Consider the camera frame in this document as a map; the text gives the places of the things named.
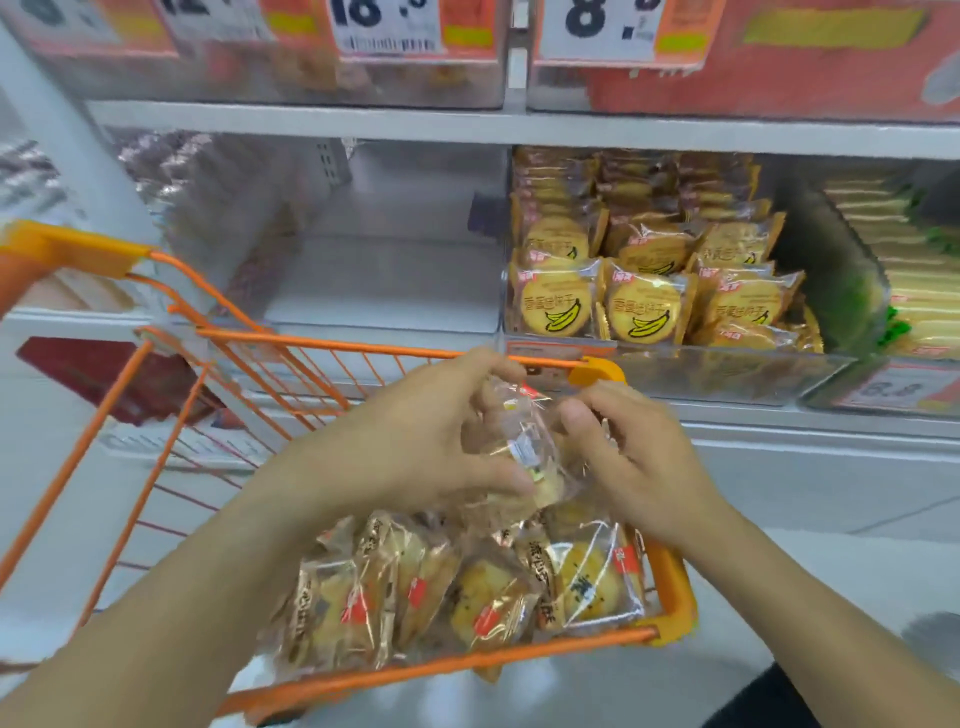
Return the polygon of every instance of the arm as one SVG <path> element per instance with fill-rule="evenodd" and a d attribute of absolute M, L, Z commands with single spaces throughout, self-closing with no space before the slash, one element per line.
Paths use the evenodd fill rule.
<path fill-rule="evenodd" d="M 594 412 L 612 423 L 620 452 Z M 917 659 L 727 503 L 665 406 L 602 382 L 565 402 L 561 413 L 626 520 L 677 547 L 716 587 L 767 643 L 823 725 L 957 724 L 960 685 Z"/>
<path fill-rule="evenodd" d="M 460 446 L 470 400 L 490 373 L 524 375 L 476 350 L 413 372 L 291 443 L 0 702 L 0 725 L 208 725 L 257 630 L 296 583 L 300 556 L 327 527 L 374 508 L 416 511 L 466 488 L 533 488 L 519 465 Z"/>

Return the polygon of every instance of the right hand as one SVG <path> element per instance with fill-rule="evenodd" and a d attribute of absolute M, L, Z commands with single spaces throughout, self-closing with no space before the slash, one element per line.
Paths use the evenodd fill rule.
<path fill-rule="evenodd" d="M 600 381 L 562 402 L 560 414 L 612 506 L 642 533 L 692 558 L 736 515 L 666 405 Z M 619 451 L 598 416 L 610 421 Z"/>

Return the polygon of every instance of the price number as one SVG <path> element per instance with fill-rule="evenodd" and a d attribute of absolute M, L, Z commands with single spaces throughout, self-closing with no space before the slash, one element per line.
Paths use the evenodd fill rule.
<path fill-rule="evenodd" d="M 341 53 L 443 55 L 439 0 L 327 0 Z"/>
<path fill-rule="evenodd" d="M 160 0 L 160 8 L 180 40 L 274 39 L 256 0 Z"/>
<path fill-rule="evenodd" d="M 651 62 L 666 0 L 542 0 L 539 58 Z"/>
<path fill-rule="evenodd" d="M 100 9 L 88 0 L 19 0 L 9 7 L 14 22 L 32 43 L 64 49 L 122 43 Z"/>
<path fill-rule="evenodd" d="M 960 381 L 956 370 L 888 364 L 839 403 L 865 409 L 918 409 Z"/>

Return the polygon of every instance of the hand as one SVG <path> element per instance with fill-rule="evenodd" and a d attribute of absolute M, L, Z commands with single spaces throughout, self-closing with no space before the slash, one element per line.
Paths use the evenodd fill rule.
<path fill-rule="evenodd" d="M 594 413 L 610 421 L 619 452 Z M 625 384 L 600 381 L 562 402 L 560 414 L 598 485 L 641 533 L 690 556 L 735 514 L 665 405 Z"/>
<path fill-rule="evenodd" d="M 465 425 L 489 406 L 488 376 L 519 383 L 525 374 L 490 349 L 420 367 L 295 440 L 258 476 L 289 483 L 299 509 L 314 519 L 321 511 L 327 518 L 376 508 L 413 513 L 469 490 L 531 493 L 533 480 L 518 463 L 466 454 L 461 445 Z"/>

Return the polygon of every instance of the orange shopping cart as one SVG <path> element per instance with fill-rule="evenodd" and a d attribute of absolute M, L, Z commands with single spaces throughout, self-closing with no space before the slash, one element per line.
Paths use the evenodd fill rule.
<path fill-rule="evenodd" d="M 233 328 L 213 326 L 177 291 L 156 280 L 132 273 L 143 259 L 158 265 L 173 266 L 193 284 L 213 297 L 235 319 Z M 258 324 L 221 295 L 200 275 L 175 258 L 153 248 L 70 231 L 31 222 L 10 225 L 0 244 L 0 316 L 6 313 L 30 285 L 60 267 L 115 279 L 125 278 L 153 286 L 170 299 L 170 310 L 191 326 L 193 344 L 167 330 L 141 329 L 142 343 L 130 357 L 116 382 L 103 396 L 76 446 L 60 467 L 53 481 L 23 524 L 10 549 L 0 560 L 0 589 L 10 580 L 21 557 L 30 547 L 60 494 L 77 470 L 93 442 L 108 426 L 111 410 L 125 392 L 136 386 L 144 363 L 159 352 L 182 356 L 196 372 L 196 379 L 179 413 L 171 416 L 172 429 L 158 444 L 156 462 L 150 468 L 99 577 L 79 614 L 77 628 L 102 611 L 122 593 L 124 584 L 148 570 L 151 563 L 130 556 L 137 534 L 153 534 L 169 539 L 173 548 L 192 528 L 216 512 L 220 505 L 242 488 L 243 475 L 251 473 L 270 453 L 297 435 L 321 428 L 330 418 L 362 402 L 378 387 L 404 376 L 411 368 L 457 356 L 456 352 L 402 347 L 321 341 L 277 334 Z M 563 361 L 517 357 L 527 367 L 566 371 L 573 386 L 587 385 L 597 378 L 623 378 L 605 359 Z M 227 435 L 211 433 L 199 427 L 194 414 L 207 400 L 227 402 L 231 410 L 242 410 L 248 442 L 253 449 L 236 444 Z M 198 438 L 206 449 L 198 446 Z M 226 465 L 211 465 L 210 450 L 226 460 Z M 224 490 L 216 498 L 197 497 L 160 482 L 166 469 L 202 473 L 216 480 Z M 147 511 L 148 501 L 158 494 L 174 498 L 182 508 L 191 510 L 192 525 L 161 522 Z M 246 713 L 260 722 L 271 716 L 289 715 L 337 694 L 375 688 L 412 678 L 454 672 L 476 667 L 494 667 L 534 658 L 591 650 L 616 644 L 665 644 L 688 634 L 696 623 L 696 603 L 682 559 L 672 550 L 644 540 L 643 558 L 650 577 L 651 603 L 657 605 L 654 616 L 628 628 L 592 637 L 555 639 L 546 643 L 525 644 L 494 652 L 444 658 L 411 667 L 388 667 L 376 672 L 318 674 L 294 682 L 231 692 L 219 715 Z"/>

